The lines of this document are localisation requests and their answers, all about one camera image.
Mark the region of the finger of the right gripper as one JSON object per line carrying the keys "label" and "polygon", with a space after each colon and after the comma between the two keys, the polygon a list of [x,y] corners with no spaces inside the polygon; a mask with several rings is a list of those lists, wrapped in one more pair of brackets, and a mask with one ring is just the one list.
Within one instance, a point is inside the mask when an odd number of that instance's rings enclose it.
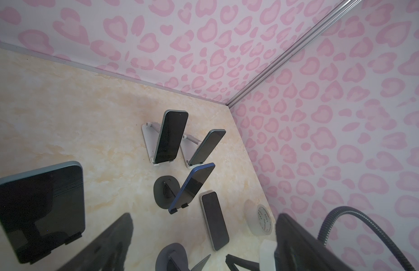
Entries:
{"label": "finger of the right gripper", "polygon": [[241,259],[230,254],[226,255],[225,263],[230,271],[239,271],[239,266],[249,271],[260,271],[259,263]]}

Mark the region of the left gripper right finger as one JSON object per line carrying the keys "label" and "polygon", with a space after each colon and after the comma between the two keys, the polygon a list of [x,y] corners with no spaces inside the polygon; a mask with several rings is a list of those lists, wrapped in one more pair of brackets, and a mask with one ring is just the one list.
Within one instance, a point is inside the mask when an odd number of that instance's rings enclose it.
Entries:
{"label": "left gripper right finger", "polygon": [[349,271],[351,268],[286,213],[276,221],[278,271]]}

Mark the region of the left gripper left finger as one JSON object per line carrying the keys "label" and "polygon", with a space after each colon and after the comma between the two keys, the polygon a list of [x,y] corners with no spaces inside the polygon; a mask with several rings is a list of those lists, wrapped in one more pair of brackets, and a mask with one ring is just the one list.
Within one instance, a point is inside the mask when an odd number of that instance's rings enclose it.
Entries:
{"label": "left gripper left finger", "polygon": [[132,235],[132,217],[130,213],[124,213],[59,269],[61,271],[123,271]]}

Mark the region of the grey edged phone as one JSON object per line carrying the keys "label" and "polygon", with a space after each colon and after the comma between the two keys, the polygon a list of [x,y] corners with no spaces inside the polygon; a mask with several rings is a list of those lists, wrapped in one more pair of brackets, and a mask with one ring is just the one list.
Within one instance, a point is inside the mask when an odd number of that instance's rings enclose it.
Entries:
{"label": "grey edged phone", "polygon": [[219,251],[229,241],[229,233],[217,193],[209,190],[200,196],[200,204],[212,249]]}

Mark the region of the blue edged phone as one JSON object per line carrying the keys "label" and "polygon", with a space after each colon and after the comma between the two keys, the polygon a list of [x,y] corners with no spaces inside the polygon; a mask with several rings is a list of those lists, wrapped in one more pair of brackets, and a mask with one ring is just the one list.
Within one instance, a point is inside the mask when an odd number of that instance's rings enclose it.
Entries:
{"label": "blue edged phone", "polygon": [[168,208],[168,212],[171,215],[179,209],[186,208],[193,201],[215,167],[214,163],[208,163],[191,170],[189,176],[181,186],[180,191],[176,194],[172,204]]}

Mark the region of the phone green edge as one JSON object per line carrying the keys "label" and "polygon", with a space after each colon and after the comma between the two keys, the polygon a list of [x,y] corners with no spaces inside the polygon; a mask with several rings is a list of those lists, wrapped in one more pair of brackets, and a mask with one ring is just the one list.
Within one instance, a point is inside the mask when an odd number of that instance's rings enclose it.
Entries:
{"label": "phone green edge", "polygon": [[82,165],[67,161],[0,178],[0,224],[21,264],[34,264],[81,238]]}

